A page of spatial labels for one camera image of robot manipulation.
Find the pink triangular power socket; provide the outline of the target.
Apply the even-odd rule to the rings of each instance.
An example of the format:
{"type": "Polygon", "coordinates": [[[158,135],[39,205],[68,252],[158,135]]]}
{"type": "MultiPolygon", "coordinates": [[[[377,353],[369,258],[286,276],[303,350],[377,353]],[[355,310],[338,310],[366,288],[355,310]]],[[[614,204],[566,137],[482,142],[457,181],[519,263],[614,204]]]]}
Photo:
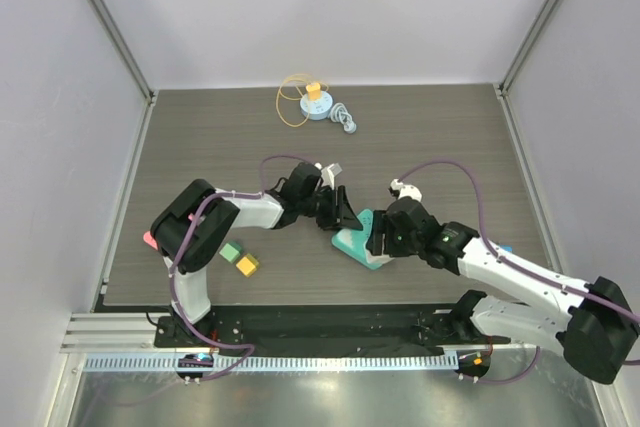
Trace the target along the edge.
{"type": "Polygon", "coordinates": [[[143,234],[143,241],[146,245],[148,245],[149,247],[151,247],[153,250],[159,252],[160,248],[158,246],[157,241],[155,240],[155,238],[151,235],[150,231],[147,231],[143,234]]]}

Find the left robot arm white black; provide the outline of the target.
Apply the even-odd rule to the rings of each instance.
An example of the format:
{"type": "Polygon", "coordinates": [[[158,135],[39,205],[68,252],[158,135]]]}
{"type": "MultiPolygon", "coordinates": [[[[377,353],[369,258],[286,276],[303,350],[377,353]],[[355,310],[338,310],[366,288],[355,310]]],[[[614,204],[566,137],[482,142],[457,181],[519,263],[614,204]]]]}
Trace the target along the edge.
{"type": "Polygon", "coordinates": [[[300,162],[274,187],[243,193],[191,182],[152,223],[149,235],[167,264],[172,309],[181,317],[177,334],[188,345],[205,344],[212,334],[206,268],[232,229],[278,230],[300,217],[313,218],[319,229],[361,231],[347,199],[335,184],[341,167],[300,162]]]}

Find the yellow cube plug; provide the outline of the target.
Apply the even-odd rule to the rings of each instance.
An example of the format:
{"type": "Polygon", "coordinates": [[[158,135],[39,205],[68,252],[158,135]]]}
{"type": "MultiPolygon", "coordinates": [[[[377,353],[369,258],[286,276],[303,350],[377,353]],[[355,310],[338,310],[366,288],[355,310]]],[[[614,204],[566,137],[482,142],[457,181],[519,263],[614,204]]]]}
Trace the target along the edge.
{"type": "Polygon", "coordinates": [[[260,262],[253,255],[245,254],[236,261],[235,266],[244,277],[249,278],[258,271],[260,262]]]}

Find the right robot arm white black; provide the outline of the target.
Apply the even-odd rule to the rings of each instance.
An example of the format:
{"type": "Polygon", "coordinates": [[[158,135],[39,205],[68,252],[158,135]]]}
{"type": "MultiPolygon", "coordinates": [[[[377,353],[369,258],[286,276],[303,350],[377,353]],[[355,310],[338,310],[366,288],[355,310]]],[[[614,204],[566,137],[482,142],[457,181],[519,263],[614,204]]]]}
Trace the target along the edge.
{"type": "Polygon", "coordinates": [[[639,318],[615,282],[554,273],[498,248],[471,227],[439,223],[410,197],[374,211],[366,248],[391,259],[417,256],[432,268],[511,296],[505,302],[478,292],[464,295],[450,320],[453,335],[462,342],[480,336],[522,341],[610,385],[639,339],[639,318]]]}

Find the green cube plug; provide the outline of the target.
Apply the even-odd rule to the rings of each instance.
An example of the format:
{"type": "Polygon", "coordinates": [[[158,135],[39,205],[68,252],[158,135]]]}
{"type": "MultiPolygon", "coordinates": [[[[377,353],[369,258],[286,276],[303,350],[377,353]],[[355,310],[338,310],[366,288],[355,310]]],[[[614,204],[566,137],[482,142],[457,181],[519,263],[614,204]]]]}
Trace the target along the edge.
{"type": "Polygon", "coordinates": [[[242,248],[234,243],[226,243],[219,250],[219,255],[228,263],[235,264],[242,255],[242,248]]]}

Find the teal triangular power socket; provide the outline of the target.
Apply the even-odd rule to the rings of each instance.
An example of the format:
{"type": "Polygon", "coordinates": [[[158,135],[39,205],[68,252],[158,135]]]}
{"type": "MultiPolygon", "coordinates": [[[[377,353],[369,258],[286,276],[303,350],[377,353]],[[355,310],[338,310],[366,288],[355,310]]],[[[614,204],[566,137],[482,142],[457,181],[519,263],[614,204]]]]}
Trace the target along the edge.
{"type": "Polygon", "coordinates": [[[369,252],[365,244],[371,230],[372,212],[371,209],[364,209],[357,215],[363,226],[362,230],[342,229],[331,238],[333,247],[366,268],[368,268],[366,265],[366,254],[369,252]]]}

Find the round light blue power strip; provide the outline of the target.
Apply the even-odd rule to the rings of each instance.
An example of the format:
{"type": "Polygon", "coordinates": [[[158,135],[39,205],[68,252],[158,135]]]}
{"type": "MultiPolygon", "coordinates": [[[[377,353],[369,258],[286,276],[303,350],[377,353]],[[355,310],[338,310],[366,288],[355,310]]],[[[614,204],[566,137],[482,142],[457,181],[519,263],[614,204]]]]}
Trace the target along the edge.
{"type": "Polygon", "coordinates": [[[299,101],[301,114],[309,121],[327,119],[333,105],[333,97],[326,91],[323,91],[317,100],[311,100],[308,94],[304,94],[299,101]]]}

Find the white cube plug with sticker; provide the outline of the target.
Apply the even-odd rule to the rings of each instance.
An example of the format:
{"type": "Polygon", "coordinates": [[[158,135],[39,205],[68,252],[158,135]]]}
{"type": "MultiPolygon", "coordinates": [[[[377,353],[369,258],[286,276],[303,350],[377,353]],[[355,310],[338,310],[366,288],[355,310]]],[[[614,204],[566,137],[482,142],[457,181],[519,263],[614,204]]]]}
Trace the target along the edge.
{"type": "Polygon", "coordinates": [[[370,253],[366,254],[366,265],[370,270],[377,270],[383,265],[391,262],[393,260],[392,257],[388,255],[372,255],[370,253]]]}

